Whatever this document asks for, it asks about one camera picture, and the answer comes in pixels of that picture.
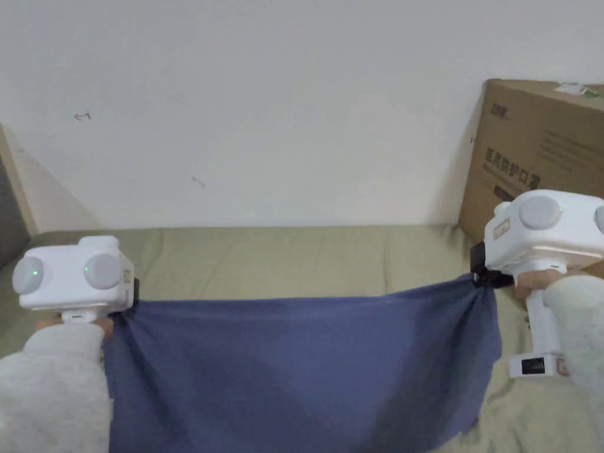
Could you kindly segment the person's right hand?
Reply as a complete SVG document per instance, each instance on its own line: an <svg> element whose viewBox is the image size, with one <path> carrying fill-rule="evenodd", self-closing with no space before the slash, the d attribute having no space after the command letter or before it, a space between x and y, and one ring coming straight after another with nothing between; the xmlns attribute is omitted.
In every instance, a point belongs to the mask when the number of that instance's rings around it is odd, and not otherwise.
<svg viewBox="0 0 604 453"><path fill-rule="evenodd" d="M524 301L535 291L544 291L563 277L565 275L555 269L519 274L516 279L515 295L519 300Z"/></svg>

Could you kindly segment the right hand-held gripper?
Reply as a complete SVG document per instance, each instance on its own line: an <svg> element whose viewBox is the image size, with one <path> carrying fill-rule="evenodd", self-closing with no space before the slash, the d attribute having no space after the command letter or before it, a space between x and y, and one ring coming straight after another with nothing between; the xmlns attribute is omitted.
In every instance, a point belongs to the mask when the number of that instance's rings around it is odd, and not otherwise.
<svg viewBox="0 0 604 453"><path fill-rule="evenodd" d="M519 274L555 269L564 274L603 260L603 200L577 193L536 190L502 202L471 249L477 288L513 286ZM527 298L533 351L509 360L512 378L566 378L567 363L553 312L542 291Z"/></svg>

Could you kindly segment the person's left hand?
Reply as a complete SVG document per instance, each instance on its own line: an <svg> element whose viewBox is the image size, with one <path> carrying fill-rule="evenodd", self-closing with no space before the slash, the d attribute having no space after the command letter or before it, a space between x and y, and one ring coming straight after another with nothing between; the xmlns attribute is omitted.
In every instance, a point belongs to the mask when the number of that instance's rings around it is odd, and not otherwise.
<svg viewBox="0 0 604 453"><path fill-rule="evenodd" d="M36 331L64 324L60 315L48 317L37 323ZM97 326L102 329L105 337L110 337L114 331L114 322L109 318L96 319L92 323L68 324L69 326Z"/></svg>

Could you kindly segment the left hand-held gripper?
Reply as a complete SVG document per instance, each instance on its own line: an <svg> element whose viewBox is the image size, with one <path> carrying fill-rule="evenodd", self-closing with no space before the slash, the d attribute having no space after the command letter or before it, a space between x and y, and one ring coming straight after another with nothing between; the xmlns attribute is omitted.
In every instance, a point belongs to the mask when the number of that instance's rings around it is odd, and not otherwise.
<svg viewBox="0 0 604 453"><path fill-rule="evenodd" d="M13 288L22 308L58 313L64 323L92 323L132 308L139 280L115 236L36 247L18 261Z"/></svg>

